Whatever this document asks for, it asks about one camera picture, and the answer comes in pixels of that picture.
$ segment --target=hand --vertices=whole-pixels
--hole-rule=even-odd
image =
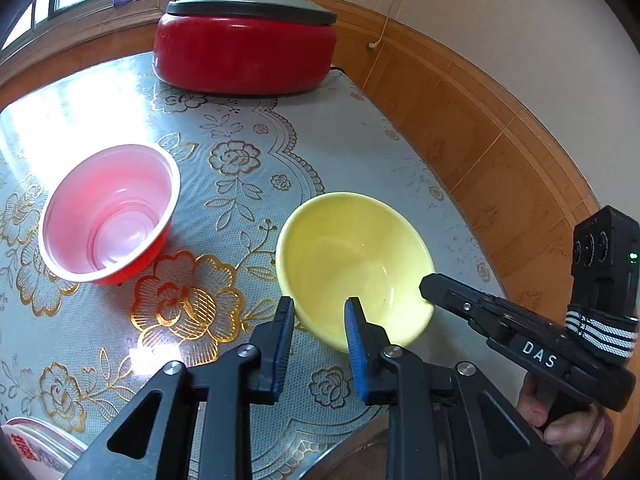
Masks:
[[[553,421],[543,434],[538,428],[546,422],[549,410],[536,399],[539,383],[540,380],[536,376],[530,373],[525,375],[516,409],[547,444],[561,446],[559,458],[567,467],[572,466],[580,454],[585,460],[604,433],[604,418],[598,422],[598,427],[593,431],[589,442],[587,439],[591,428],[599,416],[598,409],[593,405],[588,412],[569,413]]]

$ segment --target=black and white strap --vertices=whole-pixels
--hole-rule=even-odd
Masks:
[[[568,310],[564,326],[603,352],[629,359],[638,334],[602,323],[591,317]]]

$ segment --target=red electric pot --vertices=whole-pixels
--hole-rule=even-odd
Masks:
[[[176,0],[158,23],[154,72],[217,94],[287,94],[327,74],[336,15],[308,0]]]

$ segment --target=bowl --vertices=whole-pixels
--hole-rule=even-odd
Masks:
[[[276,272],[302,325],[340,352],[348,352],[344,303],[351,296],[400,346],[433,313],[418,289],[434,272],[426,245],[400,213],[368,196],[328,193],[299,206],[280,232]]]
[[[55,275],[113,285],[162,249],[180,191],[173,157],[155,144],[123,144],[82,161],[49,196],[38,245]]]

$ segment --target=camera lens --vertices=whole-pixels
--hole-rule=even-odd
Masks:
[[[596,253],[598,255],[598,261],[603,262],[609,252],[609,239],[604,231],[600,232],[598,236],[598,245],[596,246]]]
[[[574,264],[580,262],[580,257],[582,256],[582,244],[579,240],[576,241],[574,245]]]
[[[584,266],[589,267],[593,262],[593,235],[587,236],[587,239],[584,243]]]

